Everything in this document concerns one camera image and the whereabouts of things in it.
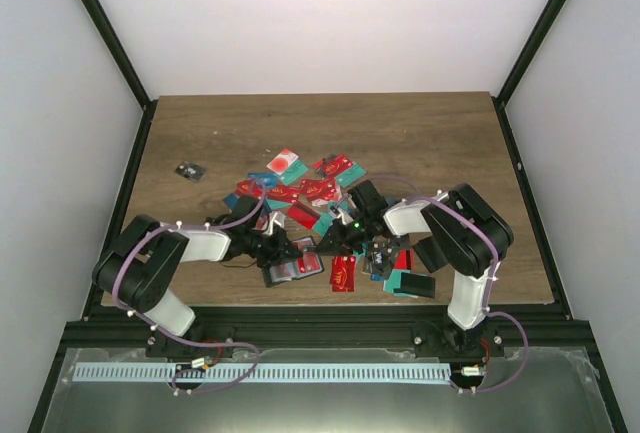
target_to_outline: red packaging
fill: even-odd
[[[276,185],[267,191],[267,198],[285,203],[297,203],[299,196],[300,188],[296,188],[295,186]]]
[[[296,203],[291,206],[286,214],[289,218],[295,220],[298,224],[304,226],[307,230],[313,229],[313,225],[320,219],[320,215],[302,203]]]
[[[234,193],[238,196],[260,198],[262,196],[262,188],[255,180],[244,180],[236,184],[236,191]]]
[[[346,157],[346,155],[339,155],[332,160],[325,161],[319,170],[322,174],[329,178],[338,176],[343,171],[347,171],[353,166],[353,161]]]

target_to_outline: wooden floor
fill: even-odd
[[[552,301],[488,93],[162,97],[125,224],[140,213],[199,224],[226,213],[222,198],[248,172],[267,171],[283,148],[308,166],[330,153],[345,153],[370,174],[410,178],[431,195],[471,184],[515,234],[492,302]],[[200,182],[174,173],[183,160],[207,168]],[[376,186],[392,197],[410,193],[393,182]],[[292,239],[309,235],[287,221]],[[234,264],[250,262],[243,257]],[[446,303],[452,271],[443,269],[435,277],[437,298],[428,300],[397,298],[360,272],[354,293],[333,293],[328,272],[267,289],[255,268],[195,262],[179,267],[171,288],[192,305]]]

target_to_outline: red card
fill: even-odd
[[[313,225],[320,219],[320,215],[306,205],[296,203],[287,211],[287,216],[304,226],[307,230],[313,229]]]
[[[333,194],[336,190],[336,181],[333,178],[325,180],[302,180],[300,191],[308,200],[313,201],[321,196]]]
[[[411,271],[411,250],[402,250],[396,258],[396,264],[393,265],[393,268]]]
[[[296,188],[295,186],[276,185],[267,191],[267,198],[285,203],[297,203],[299,196],[300,188]]]
[[[340,155],[333,160],[323,163],[322,166],[320,166],[320,171],[329,178],[334,178],[352,166],[353,162],[347,158],[346,155]]]
[[[355,256],[336,256],[331,263],[331,290],[334,292],[355,291]]]
[[[234,193],[238,196],[260,198],[262,196],[262,188],[255,180],[244,180],[236,184],[236,191]]]

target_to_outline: wire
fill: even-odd
[[[402,178],[401,176],[397,176],[397,175],[371,175],[368,176],[367,179],[369,180],[391,180],[391,181],[399,181],[400,183],[404,183],[405,185],[409,185],[414,193],[420,193],[420,188],[418,188],[418,186],[411,180],[408,180],[406,178]]]
[[[489,343],[484,338],[480,338],[480,344],[484,347],[484,374],[489,371],[489,360],[491,359],[491,352],[489,351]]]
[[[516,320],[513,316],[511,316],[509,313],[505,313],[504,311],[492,311],[490,313],[487,313],[487,316],[490,318],[495,318],[498,316],[502,318],[506,318],[516,326],[516,328],[520,332],[520,335],[522,336],[522,343],[523,343],[522,361],[520,362],[520,366],[518,366],[518,369],[515,371],[513,375],[511,375],[509,378],[504,380],[502,383],[498,383],[497,385],[493,385],[488,388],[482,388],[480,390],[475,390],[475,391],[464,389],[456,385],[453,380],[450,380],[451,386],[455,390],[457,390],[458,393],[460,394],[471,393],[472,395],[476,395],[480,393],[491,393],[493,391],[497,391],[501,388],[504,388],[508,384],[513,383],[520,376],[520,374],[522,373],[522,370],[524,370],[524,367],[527,364],[527,358],[529,357],[529,339],[527,338],[527,334],[525,333],[524,328],[522,327],[520,322]]]
[[[220,264],[222,266],[224,266],[225,268],[251,268],[252,266],[254,266],[256,263],[258,262],[258,260],[256,261],[252,261],[251,263],[249,263],[248,265],[225,265],[223,262],[220,262]]]
[[[256,213],[258,213],[261,210],[262,205],[264,204],[265,198],[267,196],[267,187],[266,187],[265,183],[262,180],[256,178],[252,182],[251,186],[253,187],[253,185],[256,182],[258,182],[260,184],[260,186],[262,187],[262,194],[260,196],[258,204],[245,217],[240,218],[239,220],[232,221],[231,223],[225,223],[224,225],[208,225],[208,224],[205,224],[205,225],[182,225],[182,223],[167,224],[167,225],[160,226],[159,228],[156,228],[155,230],[149,232],[136,246],[133,247],[131,252],[129,252],[129,254],[125,258],[125,260],[122,262],[122,266],[120,267],[120,270],[118,271],[118,274],[116,275],[116,279],[113,282],[113,288],[111,290],[111,296],[113,297],[114,305],[116,307],[120,308],[121,310],[128,310],[129,309],[127,307],[127,305],[125,305],[124,303],[122,303],[120,301],[120,298],[118,297],[118,293],[120,292],[120,286],[122,285],[122,280],[123,280],[125,274],[127,273],[129,267],[131,266],[131,264],[135,260],[136,255],[138,253],[140,253],[140,251],[145,247],[145,245],[147,243],[149,243],[153,238],[155,238],[159,234],[161,234],[161,233],[163,233],[165,231],[168,231],[168,230],[184,229],[186,231],[222,231],[222,230],[227,230],[229,228],[233,228],[235,226],[238,226],[238,225],[244,223],[245,221],[248,221],[250,218],[253,217],[253,215],[255,215]],[[217,386],[215,388],[210,388],[210,389],[203,390],[203,391],[197,390],[197,392],[209,393],[209,392],[213,392],[213,391],[224,390],[226,388],[230,388],[232,386],[235,386],[238,383],[240,383],[242,380],[247,378],[249,375],[251,375],[255,371],[257,366],[258,366],[258,362],[260,360],[260,350],[255,345],[252,345],[251,343],[243,343],[243,342],[201,343],[201,342],[186,340],[186,339],[184,339],[184,338],[182,338],[182,337],[180,337],[178,335],[175,335],[175,334],[171,333],[166,328],[164,328],[164,327],[162,327],[160,325],[157,325],[153,320],[151,320],[146,315],[144,315],[142,313],[138,313],[137,311],[134,312],[134,313],[138,318],[143,320],[145,323],[155,327],[157,329],[157,331],[162,333],[164,336],[166,336],[167,338],[170,338],[170,339],[174,340],[175,342],[180,343],[182,345],[190,346],[190,347],[194,347],[194,348],[248,348],[248,349],[252,350],[256,354],[256,359],[255,359],[254,363],[251,365],[251,367],[245,373],[243,373],[242,375],[240,375],[236,379],[234,379],[234,380],[232,380],[232,381],[230,381],[228,383],[224,383],[223,385]]]
[[[218,340],[204,340],[203,343],[220,343],[220,342]],[[220,363],[221,357],[222,357],[222,348],[219,347],[218,353],[216,354],[216,357],[214,358],[213,362],[211,364],[207,364],[207,368],[204,371],[206,372],[209,368],[213,368],[218,363]],[[187,368],[186,370],[176,370],[176,373],[173,375],[173,378],[171,378],[170,388],[173,391],[181,389],[181,388],[178,388],[176,381],[178,380],[178,378],[182,376],[183,372],[188,372],[188,371],[201,371],[201,370],[199,370],[198,368]]]

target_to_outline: pile of cards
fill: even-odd
[[[307,246],[315,246],[313,238],[308,236],[292,242],[299,250],[304,251]],[[297,261],[272,266],[268,271],[263,271],[267,287],[292,280],[300,280],[324,271],[322,260],[315,253],[304,252],[302,258]]]
[[[247,178],[236,185],[233,193],[224,198],[224,203],[233,209],[238,198],[243,195],[259,198],[266,189],[267,211],[285,210],[285,214],[308,230],[324,236],[331,226],[336,211],[348,212],[348,200],[342,200],[342,188],[346,188],[363,177],[366,172],[346,155],[329,155],[313,165],[320,178],[304,178],[299,186],[293,183],[309,169],[293,151],[284,149],[267,164],[272,173],[249,173]],[[317,211],[312,207],[338,206],[327,211]],[[299,248],[314,245],[312,237],[293,242]],[[361,255],[335,258],[332,263],[330,283],[333,291],[351,292],[355,289],[355,267]],[[296,262],[271,267],[263,271],[265,284],[274,286],[283,282],[298,280],[324,271],[320,257],[305,252]]]

